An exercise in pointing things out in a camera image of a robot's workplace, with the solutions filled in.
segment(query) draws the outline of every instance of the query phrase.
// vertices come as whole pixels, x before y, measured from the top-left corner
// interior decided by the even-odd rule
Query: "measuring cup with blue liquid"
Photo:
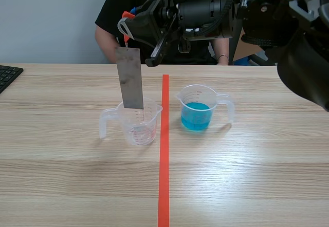
[[[219,104],[227,105],[229,123],[234,121],[235,106],[230,95],[217,93],[204,85],[191,85],[183,88],[176,97],[181,102],[181,122],[190,130],[208,128]]]

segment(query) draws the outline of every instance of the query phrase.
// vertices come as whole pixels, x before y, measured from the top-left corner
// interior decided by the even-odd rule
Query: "gray metal strip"
[[[139,49],[119,47],[116,56],[123,106],[144,109]]]

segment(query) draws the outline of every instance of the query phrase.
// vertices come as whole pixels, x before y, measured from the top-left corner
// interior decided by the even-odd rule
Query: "white wall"
[[[106,63],[95,39],[105,0],[0,0],[0,63]]]

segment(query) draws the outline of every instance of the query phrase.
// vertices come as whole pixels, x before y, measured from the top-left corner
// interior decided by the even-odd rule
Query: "keyboard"
[[[0,65],[0,93],[5,90],[21,73],[22,68]]]

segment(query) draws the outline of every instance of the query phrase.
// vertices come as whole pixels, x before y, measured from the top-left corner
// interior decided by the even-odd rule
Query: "measuring cup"
[[[203,85],[183,88],[176,96],[181,102],[181,122],[191,130],[204,130],[209,126],[212,114],[219,104],[228,107],[229,123],[234,121],[234,102],[229,95],[216,93]]]
[[[156,136],[156,118],[162,111],[162,106],[148,98],[143,100],[144,110],[124,108],[123,102],[116,108],[104,110],[99,118],[99,138],[106,137],[107,121],[118,120],[130,144],[150,144]]]

